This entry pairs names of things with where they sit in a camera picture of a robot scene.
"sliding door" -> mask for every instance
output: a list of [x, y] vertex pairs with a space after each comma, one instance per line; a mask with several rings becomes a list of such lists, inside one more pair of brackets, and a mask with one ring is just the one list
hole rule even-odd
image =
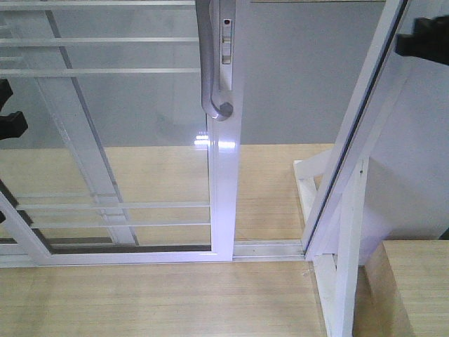
[[234, 1], [0, 11], [1, 115], [21, 111], [27, 125], [0, 141], [7, 236], [39, 264], [232, 259]]

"glass pane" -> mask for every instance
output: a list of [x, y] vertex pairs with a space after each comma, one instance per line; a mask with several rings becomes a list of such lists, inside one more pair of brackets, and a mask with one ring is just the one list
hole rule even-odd
[[[130, 227], [135, 222], [210, 222], [207, 207], [85, 209], [117, 202], [208, 203], [208, 129], [200, 101], [193, 7], [7, 13], [4, 23], [11, 28], [2, 35], [6, 38], [76, 37], [81, 38], [79, 42], [109, 37], [191, 38], [170, 43], [0, 48], [2, 56], [23, 56], [23, 62], [1, 63], [3, 68], [191, 70], [11, 79], [15, 94], [4, 111], [24, 111], [29, 129], [19, 139], [0, 143], [5, 159], [0, 161], [0, 178], [26, 209], [33, 228], [44, 227], [40, 233], [50, 244], [69, 240], [85, 246], [89, 239], [100, 238], [111, 246], [109, 234], [114, 228], [105, 227], [107, 221], [129, 222]], [[36, 209], [33, 205], [45, 206]], [[102, 227], [86, 227], [93, 223]], [[209, 225], [134, 230], [140, 246], [210, 244]]]
[[22, 111], [28, 129], [19, 138], [0, 142], [0, 179], [19, 203], [91, 202], [89, 189], [62, 141], [36, 80], [8, 82], [14, 94], [1, 114]]
[[237, 240], [302, 236], [293, 162], [333, 146], [383, 6], [250, 5]]
[[141, 246], [210, 244], [210, 226], [135, 227]]
[[3, 226], [3, 224], [0, 223], [0, 240], [2, 240], [2, 239], [12, 239], [12, 237], [6, 231], [6, 229]]

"silver handle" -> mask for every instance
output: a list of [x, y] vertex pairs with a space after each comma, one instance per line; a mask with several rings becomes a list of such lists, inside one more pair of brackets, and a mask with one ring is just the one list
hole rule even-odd
[[210, 117], [217, 121], [224, 121], [230, 118], [234, 107], [231, 103], [225, 102], [218, 108], [212, 99], [215, 77], [215, 53], [209, 5], [210, 0], [195, 0], [199, 36], [199, 59], [201, 63], [201, 106]]

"wooden surface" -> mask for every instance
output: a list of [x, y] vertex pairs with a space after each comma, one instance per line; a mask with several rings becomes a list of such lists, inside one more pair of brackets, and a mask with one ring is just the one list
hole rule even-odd
[[293, 161], [331, 144], [243, 145], [236, 240], [299, 239], [304, 227]]
[[385, 241], [366, 270], [386, 337], [449, 336], [449, 242]]
[[0, 270], [0, 336], [325, 336], [306, 262]]
[[364, 267], [358, 269], [353, 337], [384, 337]]
[[[327, 144], [242, 145], [237, 204], [236, 239], [299, 239], [304, 221], [293, 161], [327, 150]], [[193, 147], [109, 147], [106, 149], [126, 202], [207, 201], [205, 151]], [[20, 203], [92, 202], [76, 164], [65, 149], [0, 150], [0, 178], [14, 195], [84, 193], [85, 197], [19, 198]], [[100, 221], [94, 212], [69, 216], [29, 211], [36, 222]], [[209, 220], [208, 209], [132, 209], [134, 221]], [[143, 229], [138, 236], [148, 244], [204, 242], [210, 228]], [[51, 237], [105, 235], [103, 229], [46, 230]]]

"wooden floor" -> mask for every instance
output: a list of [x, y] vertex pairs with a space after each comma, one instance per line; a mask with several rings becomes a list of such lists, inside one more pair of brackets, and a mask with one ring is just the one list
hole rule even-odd
[[[304, 227], [293, 161], [330, 148], [329, 144], [242, 145], [236, 240], [299, 239]], [[193, 147], [109, 147], [109, 162], [125, 202], [208, 201], [207, 153]], [[81, 174], [65, 149], [0, 150], [0, 178], [21, 204], [90, 203]], [[38, 193], [84, 197], [24, 198]], [[70, 216], [29, 211], [36, 222], [97, 222], [95, 212]], [[208, 209], [131, 209], [134, 221], [208, 222]], [[104, 228], [44, 230], [49, 238], [103, 237]], [[138, 228], [145, 244], [207, 243], [210, 228]], [[0, 231], [0, 236], [7, 236]]]
[[293, 162], [331, 144], [241, 147], [236, 240], [299, 239], [304, 228]]
[[0, 270], [0, 336], [325, 336], [306, 262]]

